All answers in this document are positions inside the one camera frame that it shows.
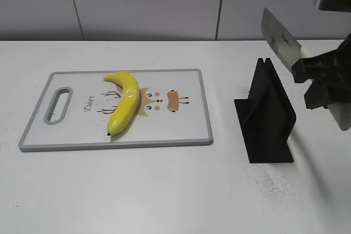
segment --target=yellow banana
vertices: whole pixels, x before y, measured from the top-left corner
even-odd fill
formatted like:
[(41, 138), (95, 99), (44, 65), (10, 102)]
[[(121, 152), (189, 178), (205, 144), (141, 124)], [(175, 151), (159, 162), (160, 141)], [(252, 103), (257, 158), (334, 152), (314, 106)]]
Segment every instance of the yellow banana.
[(112, 114), (107, 125), (107, 135), (114, 135), (123, 131), (131, 121), (139, 103), (139, 86), (134, 76), (125, 71), (115, 75), (106, 75), (104, 79), (115, 82), (123, 88), (120, 105)]

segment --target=table surface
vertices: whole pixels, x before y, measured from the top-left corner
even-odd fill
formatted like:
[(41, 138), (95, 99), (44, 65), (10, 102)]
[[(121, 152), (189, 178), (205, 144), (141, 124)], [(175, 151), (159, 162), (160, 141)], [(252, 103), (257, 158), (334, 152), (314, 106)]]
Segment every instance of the table surface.
[[(313, 54), (340, 41), (301, 41)], [(233, 99), (270, 57), (297, 115), (295, 162), (249, 164)], [(22, 153), (51, 72), (199, 68), (214, 143)], [(309, 84), (263, 41), (0, 42), (1, 233), (349, 233), (351, 132), (307, 110)]]

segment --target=cleaver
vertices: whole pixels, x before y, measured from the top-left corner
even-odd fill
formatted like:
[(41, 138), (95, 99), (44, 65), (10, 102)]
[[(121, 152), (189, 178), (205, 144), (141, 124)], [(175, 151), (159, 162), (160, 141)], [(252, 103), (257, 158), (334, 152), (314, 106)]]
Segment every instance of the cleaver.
[[(290, 73), (291, 66), (300, 58), (312, 57), (267, 8), (263, 10), (261, 29), (268, 45)], [(327, 108), (342, 131), (351, 127), (351, 104), (338, 102)]]

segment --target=cutting board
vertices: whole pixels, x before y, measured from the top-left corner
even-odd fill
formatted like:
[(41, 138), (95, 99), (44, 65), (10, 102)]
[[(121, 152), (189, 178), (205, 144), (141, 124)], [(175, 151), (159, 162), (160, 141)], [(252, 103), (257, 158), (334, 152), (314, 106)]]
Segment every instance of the cutting board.
[[(116, 72), (52, 73), (19, 142), (21, 151), (190, 146), (213, 142), (198, 69), (128, 71), (139, 83), (139, 106), (125, 131), (107, 136), (107, 123), (118, 108), (122, 89), (103, 77)], [(63, 106), (61, 110), (57, 109), (59, 104)]]

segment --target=black knife holder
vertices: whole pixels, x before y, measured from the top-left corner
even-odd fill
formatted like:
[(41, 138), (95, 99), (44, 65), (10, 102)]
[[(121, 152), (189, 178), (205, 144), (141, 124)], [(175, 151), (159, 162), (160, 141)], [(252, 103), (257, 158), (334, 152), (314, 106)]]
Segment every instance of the black knife holder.
[(258, 59), (248, 99), (234, 103), (250, 163), (292, 163), (296, 114), (269, 58)]

